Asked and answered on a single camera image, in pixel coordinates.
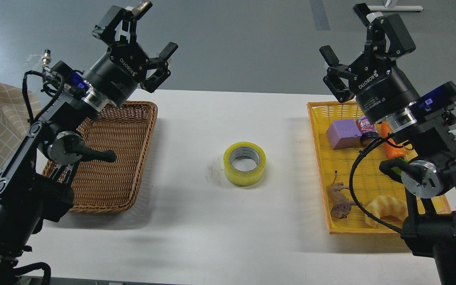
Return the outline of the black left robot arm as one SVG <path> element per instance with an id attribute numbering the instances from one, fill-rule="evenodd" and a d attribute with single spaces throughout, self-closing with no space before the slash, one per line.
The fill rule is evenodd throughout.
<path id="1" fill-rule="evenodd" d="M 18 285 L 21 276 L 42 270 L 48 285 L 51 268 L 44 262 L 18 267 L 31 235 L 43 221 L 58 222 L 74 205 L 71 184 L 86 161 L 113 163 L 116 154 L 86 146 L 77 132 L 85 119 L 96 120 L 108 105 L 121 106 L 141 87 L 154 92 L 170 77 L 168 60 L 178 48 L 170 42 L 150 58 L 137 43 L 137 22 L 152 2 L 112 6 L 92 34 L 107 51 L 89 70 L 73 70 L 60 61 L 49 66 L 50 50 L 42 57 L 42 71 L 23 75 L 30 128 L 14 155 L 0 169 L 0 285 Z"/>

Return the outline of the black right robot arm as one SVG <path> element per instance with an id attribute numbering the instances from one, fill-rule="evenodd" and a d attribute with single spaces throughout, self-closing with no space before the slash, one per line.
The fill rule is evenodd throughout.
<path id="1" fill-rule="evenodd" d="M 367 211 L 353 188 L 351 196 L 369 218 L 399 233 L 415 256 L 433 258 L 442 285 L 456 285 L 456 139 L 450 131 L 456 85 L 450 81 L 420 96 L 396 64 L 416 49 L 400 16 L 372 12 L 364 3 L 353 10 L 366 27 L 364 50 L 343 65 L 330 46 L 321 47 L 328 64 L 323 81 L 340 103 L 356 99 L 372 124 L 386 121 L 390 134 L 364 148 L 350 179 L 362 159 L 389 139 L 410 144 L 417 156 L 380 163 L 380 171 L 406 190 L 408 217 L 402 228 Z"/>

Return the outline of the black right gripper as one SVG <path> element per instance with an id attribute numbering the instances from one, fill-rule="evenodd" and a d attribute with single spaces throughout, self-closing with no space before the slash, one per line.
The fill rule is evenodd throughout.
<path id="1" fill-rule="evenodd" d="M 366 41 L 360 56 L 351 64 L 340 63 L 330 45 L 320 54 L 327 63 L 323 82 L 339 103 L 356 97 L 356 102 L 371 123 L 419 99 L 418 92 L 397 66 L 397 60 L 416 50 L 402 18 L 370 11 L 365 3 L 353 11 L 366 27 Z"/>

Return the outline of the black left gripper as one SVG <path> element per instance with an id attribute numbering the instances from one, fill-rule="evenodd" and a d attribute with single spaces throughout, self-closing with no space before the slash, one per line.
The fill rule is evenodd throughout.
<path id="1" fill-rule="evenodd" d="M 135 7 L 112 6 L 92 30 L 92 36 L 103 41 L 107 50 L 83 78 L 114 105 L 125 103 L 139 84 L 141 89 L 155 92 L 171 75 L 169 59 L 179 48 L 176 43 L 168 43 L 157 57 L 150 59 L 137 43 L 137 22 L 152 6 L 151 1 L 141 1 Z M 154 72 L 147 76 L 149 70 Z"/>

